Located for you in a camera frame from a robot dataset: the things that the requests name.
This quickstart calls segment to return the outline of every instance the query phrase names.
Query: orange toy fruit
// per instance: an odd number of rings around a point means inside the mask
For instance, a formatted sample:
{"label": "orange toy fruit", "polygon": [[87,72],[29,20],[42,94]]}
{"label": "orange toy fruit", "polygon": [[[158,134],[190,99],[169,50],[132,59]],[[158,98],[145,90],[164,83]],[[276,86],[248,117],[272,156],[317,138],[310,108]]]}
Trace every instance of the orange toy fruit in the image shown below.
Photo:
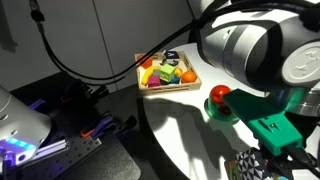
{"label": "orange toy fruit", "polygon": [[193,71],[186,71],[181,77],[182,83],[191,83],[197,80],[197,75]]}

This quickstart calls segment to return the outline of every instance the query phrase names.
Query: gray wall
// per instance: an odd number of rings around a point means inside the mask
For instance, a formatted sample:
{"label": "gray wall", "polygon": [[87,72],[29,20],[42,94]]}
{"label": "gray wall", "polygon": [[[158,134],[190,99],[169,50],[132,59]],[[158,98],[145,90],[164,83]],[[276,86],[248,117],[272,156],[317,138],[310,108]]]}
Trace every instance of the gray wall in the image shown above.
{"label": "gray wall", "polygon": [[[38,1],[56,55],[72,69],[96,77],[123,70],[134,61],[133,54],[148,51],[191,20],[185,0]],[[166,48],[185,44],[187,37]],[[30,17],[28,0],[0,0],[0,62],[0,84],[8,90],[58,72]],[[136,82],[133,72],[109,89]]]}

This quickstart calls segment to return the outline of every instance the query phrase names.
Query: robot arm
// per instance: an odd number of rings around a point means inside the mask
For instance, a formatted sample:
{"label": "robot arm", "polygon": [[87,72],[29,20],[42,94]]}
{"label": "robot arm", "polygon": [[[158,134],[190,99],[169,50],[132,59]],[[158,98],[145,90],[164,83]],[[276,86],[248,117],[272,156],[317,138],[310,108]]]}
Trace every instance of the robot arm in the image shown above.
{"label": "robot arm", "polygon": [[[205,62],[249,87],[268,92],[269,96],[257,98],[239,90],[224,97],[226,104],[270,154],[274,157],[289,154],[300,165],[291,168],[304,167],[320,177],[315,170],[316,161],[303,149],[307,137],[285,115],[294,114],[300,122],[312,119],[308,123],[313,129],[314,122],[320,119],[319,24],[306,21],[304,13],[281,10],[230,15],[228,21],[220,20],[223,23],[216,25],[216,19],[214,24],[206,24],[199,30],[199,54]],[[290,138],[283,141],[275,138],[288,134]]]}
{"label": "robot arm", "polygon": [[51,120],[0,86],[0,174],[33,159],[49,135]]}

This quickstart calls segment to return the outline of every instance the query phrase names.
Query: floor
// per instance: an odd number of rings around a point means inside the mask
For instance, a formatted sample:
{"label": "floor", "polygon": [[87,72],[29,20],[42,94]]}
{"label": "floor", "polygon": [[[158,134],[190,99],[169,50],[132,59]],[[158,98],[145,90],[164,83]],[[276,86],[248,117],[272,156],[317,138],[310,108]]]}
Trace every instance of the floor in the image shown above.
{"label": "floor", "polygon": [[161,149],[146,122],[138,86],[133,85],[111,93],[100,100],[98,110],[109,111],[121,122],[133,115],[138,124],[120,139],[141,170],[141,180],[186,180],[188,179]]}

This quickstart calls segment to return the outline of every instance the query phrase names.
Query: blue led light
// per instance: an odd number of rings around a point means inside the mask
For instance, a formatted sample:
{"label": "blue led light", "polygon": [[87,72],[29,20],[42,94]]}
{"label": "blue led light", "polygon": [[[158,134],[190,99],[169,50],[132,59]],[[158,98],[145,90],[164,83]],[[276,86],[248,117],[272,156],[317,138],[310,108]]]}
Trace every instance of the blue led light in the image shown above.
{"label": "blue led light", "polygon": [[32,150],[32,149],[36,148],[36,146],[34,146],[32,144],[26,143],[24,141],[20,141],[20,140],[15,139],[15,138],[8,138],[8,139],[6,139],[6,141],[9,144],[13,144],[13,145],[16,145],[16,146],[19,146],[19,147],[22,147],[22,148],[28,149],[28,150]]}

